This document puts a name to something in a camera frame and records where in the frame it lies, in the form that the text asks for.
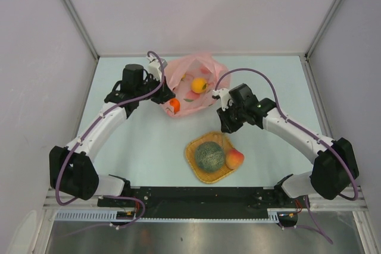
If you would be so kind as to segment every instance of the pink bag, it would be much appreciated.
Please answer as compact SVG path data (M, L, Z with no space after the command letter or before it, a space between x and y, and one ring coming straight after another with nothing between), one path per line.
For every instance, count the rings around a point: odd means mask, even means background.
M168 62L165 77L168 87L176 94L176 99L161 105L171 117L182 117L211 106L216 102L211 91L216 87L219 78L228 71L225 65L217 62L211 54L194 54ZM191 89L193 79L202 77L207 81L203 93ZM225 77L218 89L230 86L230 76Z

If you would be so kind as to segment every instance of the table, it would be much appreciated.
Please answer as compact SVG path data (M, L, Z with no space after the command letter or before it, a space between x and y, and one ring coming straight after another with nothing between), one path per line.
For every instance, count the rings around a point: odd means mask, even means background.
M220 56L214 57L229 69L249 67L266 74L273 82L282 109L309 128L321 132L299 57ZM165 57L167 61L174 57ZM126 64L142 64L145 57L100 58L79 130L97 116L103 100L121 79ZM273 95L267 82L250 72L232 75L230 87L246 83L258 99ZM132 186L210 186L200 182L185 158L186 145L197 137L220 129L216 113L219 102L199 113L170 118L151 101L137 110L109 138L95 159L98 174L112 174L131 181ZM312 170L299 151L277 136L245 124L228 134L245 155L243 165L216 187L274 186L284 176Z

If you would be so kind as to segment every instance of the red and yellow fruit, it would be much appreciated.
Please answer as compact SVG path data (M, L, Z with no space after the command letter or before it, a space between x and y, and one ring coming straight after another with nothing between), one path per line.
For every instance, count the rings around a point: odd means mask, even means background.
M225 163L229 169L234 170L242 165L244 159L245 156L241 152L231 149L226 153Z

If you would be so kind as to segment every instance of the white wall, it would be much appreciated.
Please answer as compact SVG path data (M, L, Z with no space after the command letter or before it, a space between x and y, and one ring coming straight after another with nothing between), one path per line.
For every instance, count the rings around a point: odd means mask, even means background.
M344 0L311 65L335 137L354 145L381 238L381 0Z
M72 0L104 55L303 53L333 0Z
M48 189L48 154L76 129L95 62L60 0L0 0L0 253Z

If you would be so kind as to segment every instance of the cantaloupe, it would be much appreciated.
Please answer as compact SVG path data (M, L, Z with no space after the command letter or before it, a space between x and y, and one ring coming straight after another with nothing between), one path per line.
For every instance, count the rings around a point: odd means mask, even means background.
M204 142L196 148L195 161L200 169L213 173L225 164L225 153L216 142Z

